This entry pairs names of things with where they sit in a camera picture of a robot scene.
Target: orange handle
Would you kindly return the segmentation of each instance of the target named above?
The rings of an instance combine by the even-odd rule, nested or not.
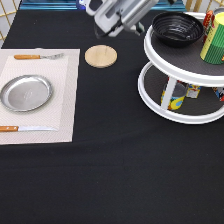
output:
[[[14,55],[14,58],[17,60],[40,59],[40,55]]]
[[[0,132],[14,132],[18,131],[18,126],[0,126]]]

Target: box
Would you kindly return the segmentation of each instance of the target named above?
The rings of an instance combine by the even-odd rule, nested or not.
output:
[[[224,101],[224,87],[213,87],[212,89],[214,90],[219,100]]]
[[[201,90],[201,86],[189,84],[186,97],[198,98],[198,94],[200,90]]]

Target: butter knife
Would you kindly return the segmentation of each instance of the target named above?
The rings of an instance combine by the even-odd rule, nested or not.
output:
[[[24,60],[24,59],[51,59],[51,60],[55,60],[58,58],[63,57],[64,54],[55,54],[55,55],[51,55],[51,56],[41,56],[41,55],[14,55],[14,58],[17,60]]]
[[[0,126],[0,132],[17,131],[57,131],[57,129],[46,126]]]

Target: cup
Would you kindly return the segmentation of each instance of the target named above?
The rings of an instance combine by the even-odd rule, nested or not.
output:
[[[201,58],[210,64],[224,63],[224,12],[215,15],[201,51]]]
[[[167,84],[164,86],[164,89],[163,89],[163,93],[162,93],[162,97],[161,97],[161,103],[163,102],[163,97],[164,97],[165,92],[166,92],[166,87],[167,87]],[[170,99],[168,109],[169,110],[179,109],[181,107],[183,101],[184,101],[184,98],[186,96],[186,92],[187,92],[186,87],[181,83],[177,83],[175,88],[174,88],[172,97]]]

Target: two-tier shelf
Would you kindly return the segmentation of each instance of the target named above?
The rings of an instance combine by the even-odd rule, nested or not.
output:
[[[192,13],[203,20],[205,14]],[[172,48],[161,43],[149,28],[144,42],[149,62],[142,69],[138,90],[145,104],[157,114],[172,121],[186,124],[212,122],[224,115],[220,102],[211,87],[224,87],[224,64],[212,65],[200,57],[202,40],[185,48]],[[166,92],[161,104],[163,87]],[[203,86],[198,98],[185,97],[180,109],[170,111],[168,105],[177,80]]]

